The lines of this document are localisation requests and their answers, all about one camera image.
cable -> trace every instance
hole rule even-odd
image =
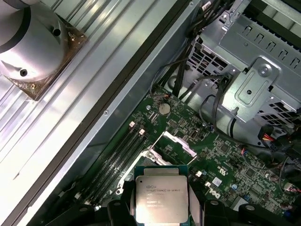
[[[155,73],[155,76],[154,76],[153,80],[151,81],[151,84],[150,84],[150,90],[149,90],[150,95],[153,96],[152,89],[153,89],[154,83],[155,83],[155,81],[156,81],[156,79],[157,79],[157,76],[158,76],[159,72],[160,72],[163,68],[169,67],[169,66],[172,66],[172,65],[176,65],[176,64],[181,63],[181,62],[186,61],[186,60],[187,60],[187,58],[184,58],[184,59],[182,59],[182,60],[176,60],[176,61],[173,61],[173,62],[171,62],[171,63],[169,63],[169,64],[166,64],[166,65],[161,66],[161,67],[157,70],[157,72]]]
[[[208,26],[209,24],[211,24],[214,20],[216,20],[217,18],[219,18],[223,12],[230,7],[233,4],[233,2],[231,2],[230,0],[228,0],[218,11],[218,13],[210,19],[210,21],[208,21],[208,23],[206,24],[206,26]]]
[[[190,27],[186,30],[186,34],[188,35],[192,32],[203,20],[204,16],[212,9],[213,4],[210,5],[207,9],[205,9],[200,15],[198,15],[195,21],[190,25]]]
[[[283,163],[282,163],[282,167],[281,167],[280,173],[279,173],[278,185],[279,185],[281,191],[282,191],[283,193],[285,193],[286,195],[288,195],[288,196],[295,196],[295,195],[298,195],[298,194],[290,194],[290,193],[287,193],[286,190],[285,190],[285,189],[282,187],[282,185],[281,185],[281,177],[282,177],[282,173],[283,173],[283,171],[284,171],[284,168],[285,168],[285,165],[286,165],[288,159],[289,159],[289,157],[287,157],[287,158],[283,161]]]
[[[243,157],[245,163],[246,163],[249,167],[251,167],[252,169],[254,169],[254,170],[268,171],[268,170],[276,169],[276,168],[278,168],[278,166],[279,166],[279,165],[277,165],[277,166],[272,167],[272,168],[260,168],[260,167],[253,166],[253,165],[252,165],[251,163],[249,163],[249,161],[247,160],[247,158],[246,158],[246,156],[245,156],[246,153],[248,153],[248,151],[247,151],[245,148],[243,148],[243,150],[241,151],[241,156]]]
[[[217,91],[217,94],[216,94],[216,97],[215,97],[215,100],[214,100],[214,103],[213,103],[213,108],[212,108],[213,123],[212,124],[213,124],[215,132],[217,134],[219,134],[221,137],[223,137],[225,139],[228,139],[228,140],[230,140],[232,142],[235,142],[235,143],[238,143],[238,144],[241,144],[241,145],[244,145],[244,146],[252,147],[252,148],[259,148],[259,149],[267,150],[268,148],[266,148],[266,147],[252,145],[252,144],[249,144],[249,143],[237,140],[235,138],[232,138],[232,137],[228,136],[226,133],[224,133],[223,131],[221,131],[219,128],[217,128],[217,125],[216,125],[217,109],[218,109],[218,105],[219,105],[219,103],[220,103],[220,101],[221,101],[221,99],[223,97],[224,90],[227,87],[227,84],[228,84],[228,80],[227,79],[222,79],[221,80],[219,89]]]
[[[189,53],[191,51],[192,45],[191,45],[191,40],[187,40],[186,47],[183,50],[184,57],[188,57]],[[185,66],[186,62],[182,62],[179,66],[178,74],[176,77],[176,80],[174,82],[174,89],[173,89],[173,95],[178,97],[180,93],[180,89],[183,83],[183,78],[184,78],[184,72],[185,72]]]
[[[233,138],[233,129],[234,129],[235,122],[236,122],[236,118],[233,118],[232,122],[230,124],[230,137],[232,137],[232,138]]]
[[[198,111],[201,120],[204,121],[204,122],[206,122],[206,121],[204,120],[204,117],[203,117],[203,114],[202,114],[202,109],[203,109],[203,106],[207,103],[207,101],[209,100],[210,97],[215,97],[215,95],[213,95],[213,94],[208,95],[205,98],[205,100],[203,101],[203,103],[201,104],[201,106],[199,108],[199,111]]]
[[[193,88],[202,80],[206,79],[222,79],[223,77],[220,75],[209,75],[209,76],[203,76],[197,78],[189,87],[188,89],[179,97],[180,100],[182,100],[185,96],[189,94],[193,90]]]

chip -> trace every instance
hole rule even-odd
[[[253,169],[248,169],[247,172],[246,172],[246,175],[247,175],[248,177],[250,177],[250,178],[251,178],[254,174],[255,174],[255,171],[254,171]]]
[[[226,144],[223,144],[220,148],[220,150],[224,153],[226,153],[229,150],[229,146]]]
[[[189,217],[188,207],[188,187],[185,176],[144,175],[136,178],[137,222],[184,223]]]

corrugated metal panel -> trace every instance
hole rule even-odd
[[[0,224],[175,0],[44,0],[88,43],[40,101],[0,76]]]

red wire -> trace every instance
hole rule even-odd
[[[270,140],[270,141],[275,140],[274,138],[272,138],[272,137],[269,136],[268,134],[264,134],[263,137],[264,137],[264,138],[267,138],[267,139]]]
[[[242,150],[241,150],[241,155],[244,155],[244,152],[245,152],[245,148],[243,148]]]
[[[289,189],[289,191],[290,191],[290,192],[300,192],[300,193],[301,193],[301,190],[300,190],[300,189],[294,189],[294,188],[292,188],[292,189]]]

black cable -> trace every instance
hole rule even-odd
[[[262,142],[262,144],[263,144],[265,147],[269,148],[269,146],[268,146],[268,144],[267,144],[267,142],[266,142],[265,140],[262,139],[261,142]]]
[[[198,84],[198,82],[206,79],[222,79],[223,77],[220,75],[209,75],[209,76],[203,76],[196,79],[196,82],[194,81],[188,89],[179,97],[180,100],[182,100],[185,96],[189,94],[193,90],[193,88]]]
[[[217,12],[217,14],[214,16],[214,17],[212,17],[208,22],[207,22],[207,24],[206,24],[206,26],[208,26],[209,24],[211,24],[214,20],[216,20],[217,18],[219,18],[222,14],[223,14],[223,12],[228,8],[228,7],[230,7],[230,5],[232,5],[233,4],[233,2],[231,2],[230,0],[228,0],[220,9],[219,9],[219,11]]]
[[[184,97],[186,97],[186,96],[189,94],[189,92],[192,91],[192,89],[193,89],[195,86],[196,86],[196,83],[193,82],[193,83],[188,87],[188,89],[187,89],[184,93],[182,93],[182,95],[180,95],[179,99],[182,100]]]
[[[206,121],[204,120],[203,113],[202,113],[202,109],[203,109],[203,106],[207,103],[207,101],[209,100],[210,97],[215,97],[215,95],[213,95],[213,94],[208,95],[208,96],[205,98],[205,100],[203,101],[203,103],[201,104],[201,106],[200,106],[200,108],[199,108],[199,111],[198,111],[201,120],[204,121],[204,122],[206,122]]]
[[[185,58],[189,56],[191,48],[192,48],[191,40],[187,40],[186,47],[183,50]],[[186,62],[182,62],[180,64],[179,71],[178,71],[178,74],[177,74],[177,77],[176,77],[176,80],[175,80],[175,83],[174,83],[173,95],[176,96],[176,97],[179,96],[180,89],[181,89],[181,86],[182,86],[182,83],[183,83],[185,66],[186,66]]]
[[[232,138],[233,138],[233,129],[234,129],[235,123],[236,123],[236,118],[233,118],[232,122],[230,124],[230,137],[232,137]]]
[[[268,171],[268,170],[272,170],[272,169],[278,168],[278,165],[275,166],[275,167],[272,167],[272,168],[260,168],[260,167],[253,166],[251,163],[249,163],[249,161],[248,161],[247,158],[245,157],[245,153],[246,153],[246,151],[245,151],[244,153],[242,153],[242,157],[243,157],[245,163],[246,163],[249,167],[251,167],[252,169],[254,169],[254,170]]]
[[[166,65],[161,66],[161,67],[157,70],[157,72],[156,72],[155,75],[154,75],[153,80],[151,81],[151,84],[150,84],[150,90],[149,90],[150,95],[153,96],[152,89],[153,89],[154,83],[155,83],[155,81],[156,81],[156,79],[157,79],[157,76],[158,76],[159,72],[160,72],[163,68],[169,67],[169,66],[173,66],[173,65],[176,65],[176,64],[179,64],[179,63],[184,62],[184,61],[186,61],[186,60],[187,60],[187,58],[184,58],[184,59],[176,60],[176,61],[173,61],[173,62],[171,62],[171,63],[168,63],[168,64],[166,64]]]
[[[212,4],[205,9],[200,15],[197,15],[196,19],[192,24],[189,26],[189,28],[186,30],[186,34],[188,35],[190,32],[192,32],[203,20],[204,16],[212,9]]]
[[[219,89],[218,89],[216,97],[214,99],[213,108],[212,108],[212,119],[213,119],[213,127],[214,127],[215,132],[218,135],[220,135],[222,138],[228,139],[232,142],[235,142],[235,143],[238,143],[238,144],[241,144],[241,145],[244,145],[244,146],[252,147],[252,148],[259,148],[259,149],[267,150],[268,148],[266,148],[266,147],[252,145],[252,144],[237,140],[235,138],[232,138],[232,137],[228,136],[226,133],[224,133],[223,131],[221,131],[219,128],[217,128],[217,125],[216,125],[217,109],[218,109],[218,105],[219,105],[219,103],[220,103],[220,101],[223,97],[224,90],[227,87],[227,84],[228,84],[227,79],[221,80]]]

